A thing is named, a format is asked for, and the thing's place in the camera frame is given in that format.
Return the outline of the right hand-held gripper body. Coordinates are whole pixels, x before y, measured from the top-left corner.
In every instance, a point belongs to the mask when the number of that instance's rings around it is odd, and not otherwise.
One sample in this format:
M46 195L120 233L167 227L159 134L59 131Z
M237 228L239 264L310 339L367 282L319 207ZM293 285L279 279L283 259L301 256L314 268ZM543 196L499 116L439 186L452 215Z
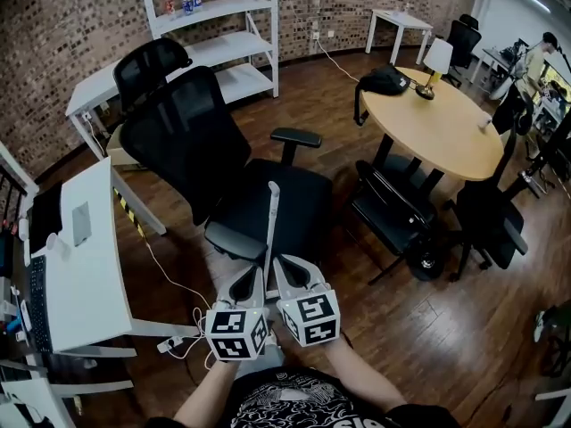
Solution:
M282 322L302 347L339 337L340 309L330 286L314 286L311 290L286 289L278 293L277 308Z

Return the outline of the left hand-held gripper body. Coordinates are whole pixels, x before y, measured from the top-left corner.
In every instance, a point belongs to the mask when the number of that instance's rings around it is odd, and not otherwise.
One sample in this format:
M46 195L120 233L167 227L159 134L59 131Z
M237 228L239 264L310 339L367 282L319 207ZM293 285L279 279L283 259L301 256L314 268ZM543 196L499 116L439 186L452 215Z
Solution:
M269 336L267 310L209 309L205 319L205 337L220 361L255 360Z

